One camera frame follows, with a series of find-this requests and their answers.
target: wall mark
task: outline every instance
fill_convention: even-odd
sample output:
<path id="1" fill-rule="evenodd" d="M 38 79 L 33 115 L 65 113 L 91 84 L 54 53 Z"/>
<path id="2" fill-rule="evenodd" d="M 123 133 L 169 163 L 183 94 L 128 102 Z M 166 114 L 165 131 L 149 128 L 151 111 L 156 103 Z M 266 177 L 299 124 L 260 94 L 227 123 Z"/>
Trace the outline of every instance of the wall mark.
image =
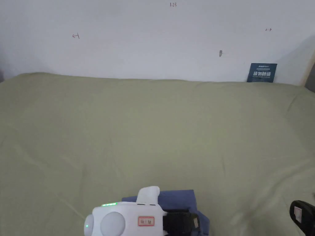
<path id="1" fill-rule="evenodd" d="M 75 38 L 76 36 L 78 36 L 78 38 L 80 39 L 80 37 L 79 37 L 79 34 L 78 34 L 78 33 L 77 33 L 77 35 L 74 35 L 74 34 L 72 35 L 72 37 L 74 37 L 74 38 Z"/>

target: blue card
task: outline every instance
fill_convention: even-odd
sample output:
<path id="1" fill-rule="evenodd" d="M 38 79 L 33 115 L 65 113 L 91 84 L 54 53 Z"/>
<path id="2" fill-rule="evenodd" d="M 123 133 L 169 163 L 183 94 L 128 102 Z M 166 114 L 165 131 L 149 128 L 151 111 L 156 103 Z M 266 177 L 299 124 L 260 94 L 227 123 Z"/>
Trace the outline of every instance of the blue card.
<path id="1" fill-rule="evenodd" d="M 275 77 L 277 64 L 252 63 L 250 65 L 247 82 L 269 82 L 272 83 Z"/>

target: green bedsheet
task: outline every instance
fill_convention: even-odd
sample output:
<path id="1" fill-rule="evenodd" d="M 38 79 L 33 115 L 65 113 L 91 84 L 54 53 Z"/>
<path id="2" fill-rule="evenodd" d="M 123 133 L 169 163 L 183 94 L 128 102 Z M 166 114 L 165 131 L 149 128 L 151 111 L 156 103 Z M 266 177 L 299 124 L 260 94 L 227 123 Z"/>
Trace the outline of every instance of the green bedsheet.
<path id="1" fill-rule="evenodd" d="M 0 235 L 83 235 L 96 206 L 194 189 L 219 235 L 302 235 L 315 94 L 270 83 L 22 74 L 0 84 Z"/>

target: green led light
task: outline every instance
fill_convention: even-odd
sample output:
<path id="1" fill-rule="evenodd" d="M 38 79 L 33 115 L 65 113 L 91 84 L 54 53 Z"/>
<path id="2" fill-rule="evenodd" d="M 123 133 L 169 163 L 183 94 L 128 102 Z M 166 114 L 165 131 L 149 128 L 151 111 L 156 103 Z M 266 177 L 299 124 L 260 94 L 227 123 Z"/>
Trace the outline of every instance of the green led light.
<path id="1" fill-rule="evenodd" d="M 102 206 L 112 206 L 112 205 L 116 205 L 117 203 L 108 203 L 108 204 L 103 204 Z"/>

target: black device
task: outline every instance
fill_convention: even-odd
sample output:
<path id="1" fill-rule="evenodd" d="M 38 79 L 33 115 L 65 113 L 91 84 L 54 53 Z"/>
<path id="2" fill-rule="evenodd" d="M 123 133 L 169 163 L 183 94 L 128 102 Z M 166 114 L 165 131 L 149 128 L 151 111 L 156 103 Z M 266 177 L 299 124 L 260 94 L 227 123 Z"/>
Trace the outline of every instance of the black device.
<path id="1" fill-rule="evenodd" d="M 315 206 L 300 200 L 293 201 L 290 217 L 305 236 L 315 236 Z"/>
<path id="2" fill-rule="evenodd" d="M 201 231 L 197 214 L 188 210 L 164 211 L 168 212 L 163 216 L 163 230 L 167 231 L 167 236 L 190 236 L 193 231 Z"/>

